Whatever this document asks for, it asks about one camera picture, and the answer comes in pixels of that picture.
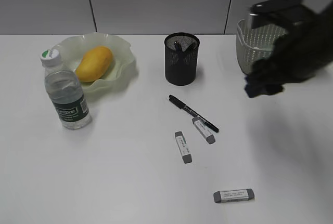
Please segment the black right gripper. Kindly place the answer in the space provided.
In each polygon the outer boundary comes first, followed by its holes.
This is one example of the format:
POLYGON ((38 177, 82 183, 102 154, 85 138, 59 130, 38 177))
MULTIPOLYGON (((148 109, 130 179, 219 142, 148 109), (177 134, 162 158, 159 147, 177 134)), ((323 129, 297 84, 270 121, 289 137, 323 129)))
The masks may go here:
POLYGON ((305 82, 331 63, 332 3, 329 3, 312 21, 279 37, 269 57, 254 62, 245 78, 245 92, 249 98, 278 94, 284 90, 283 85, 305 82))

